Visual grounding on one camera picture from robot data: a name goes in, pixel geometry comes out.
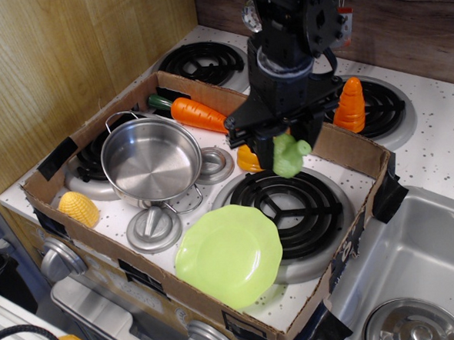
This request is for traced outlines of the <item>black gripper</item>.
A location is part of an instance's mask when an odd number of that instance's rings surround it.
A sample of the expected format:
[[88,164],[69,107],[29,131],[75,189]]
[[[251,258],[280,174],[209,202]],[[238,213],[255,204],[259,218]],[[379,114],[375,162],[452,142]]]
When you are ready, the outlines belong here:
[[331,70],[319,74],[312,72],[315,60],[311,57],[292,69],[251,60],[250,94],[225,120],[229,146],[251,145],[265,170],[272,170],[274,165],[273,137],[287,128],[295,140],[314,147],[324,115],[339,100],[342,86],[342,79],[335,74],[336,59],[327,59]]

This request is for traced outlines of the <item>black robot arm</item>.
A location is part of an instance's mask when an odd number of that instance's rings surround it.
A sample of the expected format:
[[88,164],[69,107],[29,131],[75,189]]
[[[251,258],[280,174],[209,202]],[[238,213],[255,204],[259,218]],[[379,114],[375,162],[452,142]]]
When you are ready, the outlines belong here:
[[265,170],[274,138],[289,131],[314,145],[342,79],[331,46],[342,37],[335,0],[252,0],[262,26],[249,37],[250,94],[225,120],[230,148],[247,145]]

